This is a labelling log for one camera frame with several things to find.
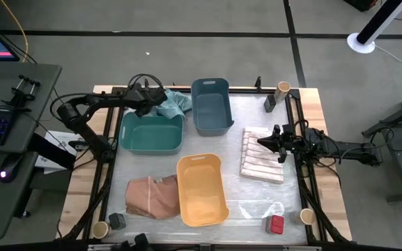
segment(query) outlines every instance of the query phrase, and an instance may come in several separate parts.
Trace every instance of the white striped towel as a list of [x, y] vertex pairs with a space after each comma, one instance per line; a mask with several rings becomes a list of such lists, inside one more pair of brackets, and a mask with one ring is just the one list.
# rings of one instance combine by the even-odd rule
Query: white striped towel
[[271, 134], [267, 128], [244, 128], [240, 173], [248, 178], [282, 184], [283, 165], [277, 161], [279, 154], [273, 153], [256, 141]]

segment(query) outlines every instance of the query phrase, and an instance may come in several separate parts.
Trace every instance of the teal plastic bin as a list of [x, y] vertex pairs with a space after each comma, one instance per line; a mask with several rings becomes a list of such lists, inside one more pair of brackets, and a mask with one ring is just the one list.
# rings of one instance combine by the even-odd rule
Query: teal plastic bin
[[196, 80], [192, 85], [192, 102], [194, 125], [201, 136], [224, 135], [233, 125], [227, 80]]
[[171, 155], [182, 147], [183, 118], [172, 119], [164, 116], [144, 116], [139, 118], [128, 112], [122, 120], [119, 135], [120, 145], [133, 154]]

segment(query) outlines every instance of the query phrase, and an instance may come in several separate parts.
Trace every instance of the light blue cloth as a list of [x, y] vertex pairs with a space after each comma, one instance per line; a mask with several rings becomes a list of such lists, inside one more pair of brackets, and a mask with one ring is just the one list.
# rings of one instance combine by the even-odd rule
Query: light blue cloth
[[153, 107], [148, 116], [165, 116], [168, 119], [172, 119], [177, 115], [181, 115], [185, 119], [184, 112], [193, 108], [192, 100], [182, 93], [176, 91], [173, 92], [167, 89], [167, 100], [157, 107]]

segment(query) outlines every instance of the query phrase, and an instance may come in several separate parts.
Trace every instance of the yellow plastic bin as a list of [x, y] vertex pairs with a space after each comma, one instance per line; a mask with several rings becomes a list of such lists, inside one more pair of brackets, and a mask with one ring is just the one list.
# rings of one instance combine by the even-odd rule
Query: yellow plastic bin
[[219, 224], [229, 216], [221, 159], [213, 153], [189, 155], [177, 166], [180, 215], [191, 227]]

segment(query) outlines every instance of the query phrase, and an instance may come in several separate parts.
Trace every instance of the paper cup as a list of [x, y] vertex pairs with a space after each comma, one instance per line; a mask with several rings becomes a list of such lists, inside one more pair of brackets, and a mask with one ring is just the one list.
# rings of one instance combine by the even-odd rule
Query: paper cup
[[315, 222], [315, 213], [309, 208], [292, 212], [291, 222], [297, 225], [312, 225]]
[[275, 90], [274, 94], [275, 102], [278, 104], [279, 102], [283, 101], [290, 89], [291, 85], [288, 82], [278, 83], [277, 90]]
[[102, 239], [111, 233], [111, 226], [106, 222], [97, 222], [92, 228], [92, 235], [94, 238]]

